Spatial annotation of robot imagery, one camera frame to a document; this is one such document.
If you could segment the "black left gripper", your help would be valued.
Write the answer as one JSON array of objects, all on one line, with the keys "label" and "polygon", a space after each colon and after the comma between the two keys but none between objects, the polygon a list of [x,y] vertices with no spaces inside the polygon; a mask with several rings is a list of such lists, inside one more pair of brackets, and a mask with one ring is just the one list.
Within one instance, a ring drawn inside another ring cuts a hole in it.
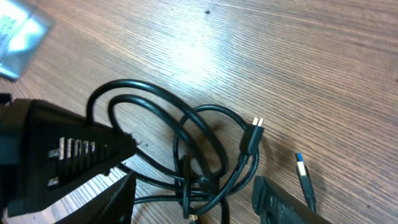
[{"label": "black left gripper", "polygon": [[43,100],[1,94],[1,212],[38,212],[136,152],[136,141]]}]

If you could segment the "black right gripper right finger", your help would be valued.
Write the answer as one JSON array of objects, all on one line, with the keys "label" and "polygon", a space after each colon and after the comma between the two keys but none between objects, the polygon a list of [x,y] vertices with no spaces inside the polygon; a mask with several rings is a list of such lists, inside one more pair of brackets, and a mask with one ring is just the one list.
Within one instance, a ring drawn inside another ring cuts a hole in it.
[{"label": "black right gripper right finger", "polygon": [[265,176],[254,179],[252,208],[261,224],[331,224]]}]

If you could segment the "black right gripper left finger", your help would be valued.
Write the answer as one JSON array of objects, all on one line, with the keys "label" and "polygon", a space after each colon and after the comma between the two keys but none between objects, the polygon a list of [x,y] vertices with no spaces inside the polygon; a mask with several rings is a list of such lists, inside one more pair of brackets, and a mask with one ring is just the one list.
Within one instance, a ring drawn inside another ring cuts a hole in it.
[{"label": "black right gripper left finger", "polygon": [[136,193],[133,172],[55,224],[131,224]]}]

